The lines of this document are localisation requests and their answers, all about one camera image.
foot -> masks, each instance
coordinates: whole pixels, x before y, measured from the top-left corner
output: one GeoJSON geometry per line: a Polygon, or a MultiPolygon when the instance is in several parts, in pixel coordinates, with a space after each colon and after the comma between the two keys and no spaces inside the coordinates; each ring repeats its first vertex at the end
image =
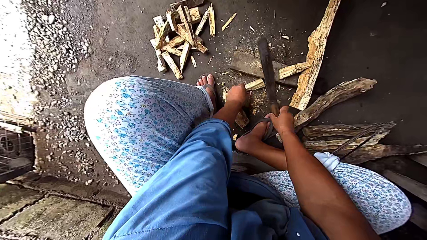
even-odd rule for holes
{"type": "Polygon", "coordinates": [[[256,143],[262,143],[262,139],[269,126],[270,122],[258,123],[250,133],[236,140],[236,148],[242,152],[251,152],[251,150],[253,150],[252,147],[255,146],[256,143]]]}
{"type": "MultiPolygon", "coordinates": [[[[205,76],[202,76],[202,78],[200,78],[196,83],[197,86],[204,86],[205,84],[210,84],[211,86],[215,87],[215,80],[212,74],[209,74],[207,78],[205,76]]],[[[215,113],[216,112],[215,93],[210,88],[206,88],[206,91],[208,92],[209,97],[211,97],[211,101],[213,104],[213,112],[215,113]]]]}

concrete slab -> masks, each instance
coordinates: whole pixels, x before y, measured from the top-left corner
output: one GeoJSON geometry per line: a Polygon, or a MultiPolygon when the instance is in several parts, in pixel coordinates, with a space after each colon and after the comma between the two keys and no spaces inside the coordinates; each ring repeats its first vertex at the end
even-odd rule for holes
{"type": "Polygon", "coordinates": [[[52,240],[80,240],[108,216],[112,207],[50,196],[0,225],[0,232],[52,240]]]}
{"type": "Polygon", "coordinates": [[[43,193],[10,184],[0,184],[0,223],[26,205],[43,198],[43,193]]]}

weathered wood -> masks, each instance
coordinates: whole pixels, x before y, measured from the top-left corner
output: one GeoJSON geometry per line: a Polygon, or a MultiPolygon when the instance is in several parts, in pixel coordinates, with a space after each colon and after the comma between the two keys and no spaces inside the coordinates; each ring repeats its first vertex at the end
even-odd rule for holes
{"type": "Polygon", "coordinates": [[[293,75],[295,73],[302,72],[309,66],[310,64],[308,62],[300,62],[294,65],[284,67],[282,69],[279,69],[279,78],[284,79],[285,77],[289,77],[290,75],[293,75]]]}
{"type": "MultiPolygon", "coordinates": [[[[275,73],[279,72],[279,69],[284,68],[286,65],[273,61],[273,69],[275,73]]],[[[261,60],[250,54],[235,51],[233,58],[231,59],[230,69],[236,70],[242,73],[249,74],[251,76],[264,78],[263,68],[261,66],[261,60]]],[[[276,82],[287,84],[293,87],[297,87],[297,78],[285,78],[279,79],[279,76],[275,76],[276,82]]]]}
{"type": "Polygon", "coordinates": [[[166,72],[166,64],[164,62],[164,59],[161,55],[160,49],[156,49],[156,40],[150,39],[150,43],[153,46],[154,50],[156,51],[156,57],[157,57],[157,70],[161,73],[166,72]]]}
{"type": "MultiPolygon", "coordinates": [[[[377,125],[377,123],[371,124],[356,124],[356,125],[346,125],[346,124],[333,124],[333,125],[316,125],[309,126],[302,129],[304,136],[310,140],[317,140],[322,137],[330,137],[335,135],[340,136],[356,136],[359,133],[370,129],[371,127],[377,125]]],[[[394,122],[389,122],[386,125],[376,129],[377,133],[390,132],[390,129],[394,127],[396,124],[394,122]]],[[[373,131],[369,131],[365,134],[365,136],[371,135],[373,131]]]]}
{"type": "Polygon", "coordinates": [[[252,81],[250,83],[245,84],[246,91],[257,90],[265,87],[264,80],[262,78],[252,81]]]}
{"type": "Polygon", "coordinates": [[[215,37],[215,11],[214,7],[211,5],[208,8],[209,12],[209,33],[212,37],[215,37]]]}
{"type": "Polygon", "coordinates": [[[170,9],[173,8],[178,8],[180,5],[184,5],[187,6],[188,8],[193,8],[193,7],[197,7],[199,5],[203,4],[204,0],[182,0],[176,3],[171,3],[170,4],[170,9]]]}
{"type": "Polygon", "coordinates": [[[308,37],[307,60],[310,67],[304,70],[298,78],[298,88],[292,96],[289,106],[304,110],[310,100],[313,92],[314,83],[322,65],[323,54],[325,53],[326,40],[332,26],[335,13],[341,0],[329,0],[319,26],[308,37]]]}
{"type": "Polygon", "coordinates": [[[195,44],[193,40],[193,29],[191,28],[191,23],[188,22],[188,19],[186,17],[186,14],[184,13],[184,10],[182,6],[179,6],[177,9],[179,13],[179,18],[181,19],[181,22],[184,24],[185,32],[187,34],[187,38],[179,34],[181,37],[183,37],[188,43],[190,43],[192,46],[195,44]]]}
{"type": "MultiPolygon", "coordinates": [[[[155,16],[155,17],[153,17],[153,20],[154,20],[154,23],[156,24],[156,26],[158,27],[158,29],[161,29],[161,27],[164,24],[163,17],[161,15],[155,16]]],[[[164,40],[165,40],[165,42],[169,42],[169,37],[166,35],[164,40]]]]}
{"type": "Polygon", "coordinates": [[[234,17],[237,15],[237,13],[234,13],[233,14],[233,16],[231,16],[229,19],[228,19],[228,21],[226,21],[225,23],[224,23],[224,25],[222,26],[222,28],[221,28],[221,31],[224,31],[226,28],[227,28],[227,26],[231,23],[231,21],[234,19],[234,17]]]}
{"type": "Polygon", "coordinates": [[[317,98],[310,107],[295,115],[295,131],[299,131],[329,107],[368,91],[373,88],[375,83],[377,83],[376,80],[358,78],[338,84],[317,98]]]}
{"type": "Polygon", "coordinates": [[[172,12],[172,11],[170,11],[170,10],[167,10],[166,11],[166,19],[167,19],[167,22],[169,23],[169,25],[170,25],[170,29],[172,30],[172,31],[176,31],[176,19],[175,19],[175,13],[174,12],[172,12]]]}
{"type": "Polygon", "coordinates": [[[181,56],[182,52],[180,50],[178,50],[177,48],[171,47],[168,44],[164,45],[163,47],[161,47],[161,49],[163,51],[167,51],[173,55],[177,55],[177,56],[181,56]]]}
{"type": "Polygon", "coordinates": [[[176,36],[176,37],[172,38],[172,40],[170,40],[170,41],[167,43],[167,45],[168,45],[169,47],[175,47],[175,46],[178,46],[178,45],[182,44],[184,41],[185,41],[185,40],[184,40],[184,38],[183,38],[183,37],[181,37],[181,36],[176,36]]]}
{"type": "Polygon", "coordinates": [[[421,204],[412,203],[412,214],[409,221],[424,231],[427,231],[427,209],[425,209],[421,204]]]}
{"type": "MultiPolygon", "coordinates": [[[[377,144],[381,139],[387,136],[389,132],[383,132],[379,134],[375,134],[370,140],[364,143],[364,146],[372,146],[377,144]]],[[[361,137],[356,139],[354,142],[350,143],[343,150],[351,150],[360,145],[363,141],[368,139],[369,137],[361,137]]],[[[326,140],[326,141],[305,141],[303,142],[304,146],[307,148],[312,147],[325,147],[329,149],[336,149],[337,147],[343,145],[348,139],[339,139],[339,140],[326,140]]]]}
{"type": "Polygon", "coordinates": [[[195,24],[200,22],[200,12],[199,12],[199,8],[195,7],[195,8],[190,8],[190,19],[191,19],[191,24],[195,24]]]}
{"type": "Polygon", "coordinates": [[[160,28],[160,32],[158,37],[156,38],[156,49],[160,49],[163,45],[166,45],[165,39],[167,37],[167,33],[170,31],[170,26],[168,23],[164,23],[160,28]]]}
{"type": "Polygon", "coordinates": [[[194,59],[193,56],[190,56],[190,59],[191,59],[191,62],[193,64],[193,67],[196,68],[197,67],[196,60],[194,59]]]}
{"type": "Polygon", "coordinates": [[[427,185],[390,170],[384,170],[382,175],[397,184],[399,187],[427,202],[427,185]]]}
{"type": "MultiPolygon", "coordinates": [[[[319,146],[319,147],[308,147],[309,152],[333,152],[336,146],[319,146]]],[[[340,150],[335,153],[336,156],[342,157],[350,150],[340,150]]],[[[349,164],[360,164],[366,161],[395,156],[395,155],[408,155],[418,154],[427,152],[427,146],[415,145],[415,146],[399,146],[399,145],[382,145],[376,144],[373,146],[363,146],[352,152],[345,159],[341,159],[342,162],[349,164]]]]}
{"type": "Polygon", "coordinates": [[[184,43],[184,49],[182,50],[182,55],[179,58],[179,69],[181,72],[184,70],[185,62],[188,58],[188,53],[190,52],[190,44],[188,42],[184,43]]]}
{"type": "Polygon", "coordinates": [[[179,71],[179,68],[176,66],[176,64],[173,61],[173,59],[170,57],[169,53],[168,52],[164,52],[161,55],[164,58],[164,60],[166,61],[166,63],[169,65],[169,67],[172,70],[172,72],[175,75],[175,77],[178,80],[179,79],[183,79],[184,77],[182,76],[181,72],[179,71]]]}
{"type": "Polygon", "coordinates": [[[205,25],[206,20],[208,19],[208,17],[209,17],[209,11],[206,10],[205,13],[203,14],[202,19],[200,20],[199,25],[197,26],[196,31],[194,32],[195,35],[199,35],[200,34],[200,32],[202,31],[203,26],[205,25]]]}

person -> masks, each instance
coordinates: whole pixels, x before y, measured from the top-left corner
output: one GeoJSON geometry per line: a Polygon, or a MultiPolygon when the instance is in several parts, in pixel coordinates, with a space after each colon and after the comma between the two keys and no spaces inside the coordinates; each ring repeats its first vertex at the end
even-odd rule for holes
{"type": "Polygon", "coordinates": [[[269,122],[235,143],[278,171],[231,171],[231,128],[246,98],[244,84],[233,86],[217,111],[210,74],[196,86],[127,76],[97,87],[86,128],[132,195],[103,239],[379,239],[408,220],[411,205],[391,182],[311,155],[287,106],[266,116],[284,150],[262,142],[269,122]]]}

wooden board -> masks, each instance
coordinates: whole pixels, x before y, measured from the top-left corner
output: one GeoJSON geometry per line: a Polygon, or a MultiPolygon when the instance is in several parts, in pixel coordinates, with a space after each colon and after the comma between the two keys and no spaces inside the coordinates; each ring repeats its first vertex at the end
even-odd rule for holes
{"type": "Polygon", "coordinates": [[[329,107],[372,89],[376,83],[376,80],[358,78],[338,84],[320,96],[310,107],[295,115],[295,131],[298,132],[329,107]]]}
{"type": "Polygon", "coordinates": [[[169,65],[170,69],[172,70],[173,74],[175,75],[175,77],[179,80],[179,79],[183,79],[184,77],[182,76],[181,72],[179,71],[178,67],[176,66],[175,62],[173,61],[173,59],[170,57],[168,52],[164,52],[161,54],[162,57],[164,58],[164,60],[166,61],[166,63],[169,65]]]}
{"type": "MultiPolygon", "coordinates": [[[[315,152],[333,152],[333,148],[327,147],[310,147],[308,151],[310,153],[315,152]]],[[[340,150],[335,153],[336,156],[342,157],[350,150],[340,150]]],[[[355,150],[345,159],[341,159],[341,162],[348,164],[360,164],[367,162],[372,159],[395,156],[395,155],[410,155],[427,152],[427,146],[415,145],[415,146],[400,146],[400,145],[382,145],[376,144],[372,146],[363,146],[355,150]]]]}
{"type": "Polygon", "coordinates": [[[215,11],[214,7],[211,5],[208,8],[209,13],[209,33],[212,37],[215,37],[215,11]]]}
{"type": "Polygon", "coordinates": [[[313,92],[314,83],[322,65],[323,54],[325,53],[326,40],[332,26],[335,13],[341,0],[329,0],[325,14],[319,26],[308,37],[307,60],[310,67],[304,70],[298,78],[298,88],[292,96],[289,106],[304,110],[313,92]]]}
{"type": "Polygon", "coordinates": [[[199,25],[197,26],[196,31],[194,32],[195,35],[199,35],[200,34],[200,32],[202,31],[203,26],[205,25],[206,20],[208,19],[208,17],[209,17],[209,11],[206,10],[205,13],[203,14],[202,19],[200,20],[199,25]]]}
{"type": "Polygon", "coordinates": [[[161,73],[166,72],[166,64],[164,62],[164,59],[161,55],[161,51],[160,49],[156,49],[156,40],[155,39],[150,39],[150,43],[153,46],[154,50],[156,51],[156,56],[157,56],[157,70],[161,73]]]}
{"type": "MultiPolygon", "coordinates": [[[[282,63],[273,61],[273,69],[275,73],[279,72],[279,69],[286,67],[282,63]]],[[[261,60],[250,54],[235,51],[233,58],[231,59],[230,69],[236,70],[242,73],[249,74],[251,76],[264,78],[263,68],[261,66],[261,60]]],[[[297,87],[297,78],[285,78],[279,79],[279,76],[275,76],[276,82],[287,84],[293,87],[297,87]]]]}
{"type": "Polygon", "coordinates": [[[284,79],[290,75],[302,72],[310,66],[308,62],[301,62],[279,69],[279,78],[284,79]]]}
{"type": "Polygon", "coordinates": [[[410,193],[427,202],[427,185],[390,170],[385,170],[382,175],[399,187],[406,189],[410,193]]]}

